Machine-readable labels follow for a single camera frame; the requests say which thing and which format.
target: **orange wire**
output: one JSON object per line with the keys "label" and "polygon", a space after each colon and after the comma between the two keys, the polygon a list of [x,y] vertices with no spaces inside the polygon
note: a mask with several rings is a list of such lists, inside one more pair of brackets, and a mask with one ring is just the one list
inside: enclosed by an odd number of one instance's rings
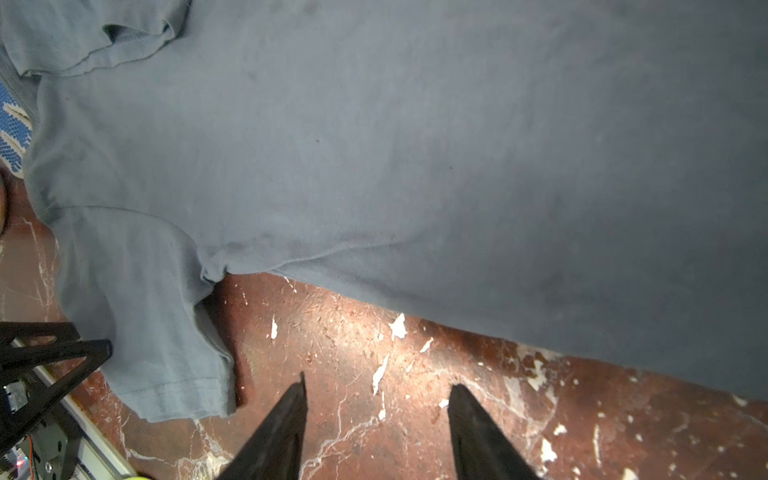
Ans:
{"label": "orange wire", "polygon": [[35,470],[32,468],[32,437],[27,435],[27,440],[29,440],[29,473],[31,474],[30,480],[35,480]]}

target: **t-shirt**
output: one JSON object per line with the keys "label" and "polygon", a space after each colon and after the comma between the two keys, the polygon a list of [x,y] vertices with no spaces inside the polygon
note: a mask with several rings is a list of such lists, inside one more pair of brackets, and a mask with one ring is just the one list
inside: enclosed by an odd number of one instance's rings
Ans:
{"label": "t-shirt", "polygon": [[142,417],[233,411],[226,272],[768,399],[768,2],[2,15],[58,298]]}

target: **worn painted floor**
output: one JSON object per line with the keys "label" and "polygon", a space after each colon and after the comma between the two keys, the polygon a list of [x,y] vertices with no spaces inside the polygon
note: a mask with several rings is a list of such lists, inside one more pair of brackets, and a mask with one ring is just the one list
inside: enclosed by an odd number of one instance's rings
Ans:
{"label": "worn painted floor", "polygon": [[[55,241],[23,183],[5,181],[0,312],[60,320]],[[209,308],[237,358],[235,415],[146,423],[99,374],[73,394],[131,464],[157,480],[215,478],[300,371],[310,408],[305,480],[455,478],[441,405],[457,382],[545,478],[768,478],[765,402],[410,316],[401,339],[391,327],[400,331],[399,313],[277,276],[228,276]]]}

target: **folded sleeve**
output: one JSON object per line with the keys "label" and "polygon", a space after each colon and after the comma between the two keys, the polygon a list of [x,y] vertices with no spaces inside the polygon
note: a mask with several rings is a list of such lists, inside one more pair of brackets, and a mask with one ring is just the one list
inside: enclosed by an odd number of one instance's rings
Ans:
{"label": "folded sleeve", "polygon": [[110,339],[102,372],[139,416],[159,422],[234,412],[233,360],[200,301],[194,242],[156,217],[103,207],[48,211],[57,295],[85,339]]}
{"label": "folded sleeve", "polygon": [[2,37],[20,75],[72,76],[155,53],[187,0],[3,0]]}

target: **blue and white patterned cloth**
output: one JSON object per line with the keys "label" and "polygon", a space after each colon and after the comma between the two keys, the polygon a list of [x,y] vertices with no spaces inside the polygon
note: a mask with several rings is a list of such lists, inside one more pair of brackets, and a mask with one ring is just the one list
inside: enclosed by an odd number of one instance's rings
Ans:
{"label": "blue and white patterned cloth", "polygon": [[22,158],[29,147],[32,123],[3,84],[0,84],[0,102],[0,159],[15,177],[24,178]]}

